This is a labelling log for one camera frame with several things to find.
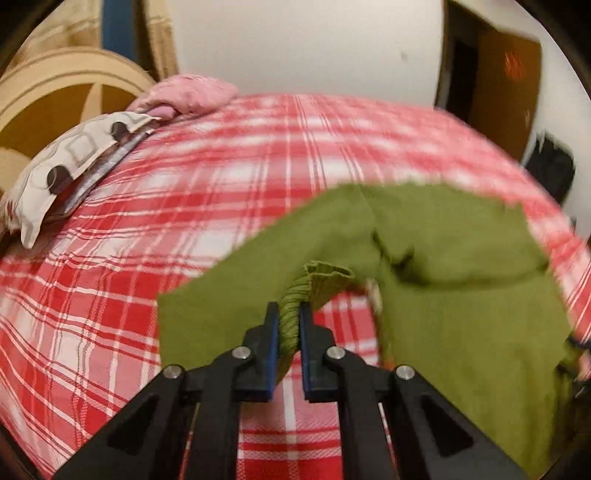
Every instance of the patterned pillowcase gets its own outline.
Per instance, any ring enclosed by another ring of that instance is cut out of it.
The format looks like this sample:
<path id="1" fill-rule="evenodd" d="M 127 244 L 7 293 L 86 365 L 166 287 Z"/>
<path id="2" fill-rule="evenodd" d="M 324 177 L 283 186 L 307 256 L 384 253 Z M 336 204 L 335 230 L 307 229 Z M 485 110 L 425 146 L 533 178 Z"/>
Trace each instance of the patterned pillowcase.
<path id="1" fill-rule="evenodd" d="M 91 168 L 99 157 L 110 156 L 153 120 L 153 117 L 140 113 L 116 112 L 68 130 L 41 150 L 11 191 L 3 195 L 0 220 L 4 217 L 4 226 L 10 232 L 20 231 L 21 243 L 25 248 L 31 248 L 57 196 Z"/>
<path id="2" fill-rule="evenodd" d="M 129 139 L 126 144 L 120 145 L 115 151 L 108 149 L 100 155 L 96 161 L 86 170 L 82 176 L 75 180 L 71 188 L 57 196 L 57 200 L 51 206 L 43 223 L 55 222 L 68 218 L 80 206 L 88 194 L 100 183 L 121 161 L 141 142 L 148 138 L 154 129 L 151 124 L 144 125 Z"/>

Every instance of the door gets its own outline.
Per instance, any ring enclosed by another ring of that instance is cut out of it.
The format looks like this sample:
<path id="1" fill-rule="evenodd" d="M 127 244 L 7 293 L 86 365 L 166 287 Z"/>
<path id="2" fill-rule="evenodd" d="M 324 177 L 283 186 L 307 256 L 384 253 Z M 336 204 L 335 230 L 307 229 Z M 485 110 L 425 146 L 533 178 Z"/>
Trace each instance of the door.
<path id="1" fill-rule="evenodd" d="M 541 46 L 487 30 L 478 44 L 478 70 L 468 123 L 521 161 L 540 89 Z"/>

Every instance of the pillow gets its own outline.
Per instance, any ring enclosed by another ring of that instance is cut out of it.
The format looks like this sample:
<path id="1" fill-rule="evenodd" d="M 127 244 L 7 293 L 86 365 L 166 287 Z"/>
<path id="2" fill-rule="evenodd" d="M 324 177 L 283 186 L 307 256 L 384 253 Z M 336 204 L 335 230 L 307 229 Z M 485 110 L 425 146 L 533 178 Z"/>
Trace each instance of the pillow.
<path id="1" fill-rule="evenodd" d="M 107 150 L 86 170 L 82 176 L 74 181 L 71 191 L 58 195 L 43 223 L 55 222 L 68 218 L 80 206 L 90 191 L 104 179 L 135 147 L 148 138 L 154 129 L 150 124 L 141 127 L 131 138 L 119 146 L 113 153 Z"/>
<path id="2" fill-rule="evenodd" d="M 127 143 L 131 134 L 154 120 L 149 115 L 116 112 L 76 125 L 41 150 L 0 201 L 0 217 L 10 232 L 20 230 L 31 248 L 56 197 L 102 154 Z"/>
<path id="3" fill-rule="evenodd" d="M 177 115 L 199 116 L 229 103 L 238 88 L 223 80 L 201 75 L 174 75 L 137 97 L 128 111 L 147 113 L 162 120 Z"/>

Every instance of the plaid blanket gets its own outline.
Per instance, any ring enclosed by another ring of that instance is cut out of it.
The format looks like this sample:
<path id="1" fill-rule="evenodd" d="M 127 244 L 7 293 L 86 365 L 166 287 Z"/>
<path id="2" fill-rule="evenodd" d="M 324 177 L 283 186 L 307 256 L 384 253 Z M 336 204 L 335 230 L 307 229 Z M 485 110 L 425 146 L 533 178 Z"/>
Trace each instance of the plaid blanket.
<path id="1" fill-rule="evenodd" d="M 351 181 L 447 182 L 522 204 L 573 327 L 591 336 L 584 242 L 523 169 L 461 122 L 355 98 L 239 98 L 160 128 L 73 217 L 0 260 L 0 420 L 40 471 L 49 477 L 160 370 L 158 293 Z M 378 362 L 365 298 L 341 295 L 316 321 Z M 342 477 L 336 406 L 304 401 L 298 358 L 272 403 L 243 407 L 239 441 L 241 480 Z"/>

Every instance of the pink pillow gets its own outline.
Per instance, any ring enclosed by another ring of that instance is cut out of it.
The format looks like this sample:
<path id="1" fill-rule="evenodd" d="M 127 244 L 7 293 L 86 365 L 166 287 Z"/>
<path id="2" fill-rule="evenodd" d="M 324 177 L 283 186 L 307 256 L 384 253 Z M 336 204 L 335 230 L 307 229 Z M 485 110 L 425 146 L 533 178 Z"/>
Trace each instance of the pink pillow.
<path id="1" fill-rule="evenodd" d="M 174 113 L 170 111 L 171 107 L 181 115 L 199 116 L 226 105 L 237 94 L 238 89 L 223 80 L 199 75 L 175 75 L 136 98 L 127 110 L 146 113 L 166 106 L 163 109 L 165 116 Z"/>
<path id="2" fill-rule="evenodd" d="M 157 107 L 148 110 L 146 115 L 153 116 L 154 118 L 159 118 L 161 120 L 172 120 L 178 115 L 178 112 L 170 105 L 158 105 Z"/>

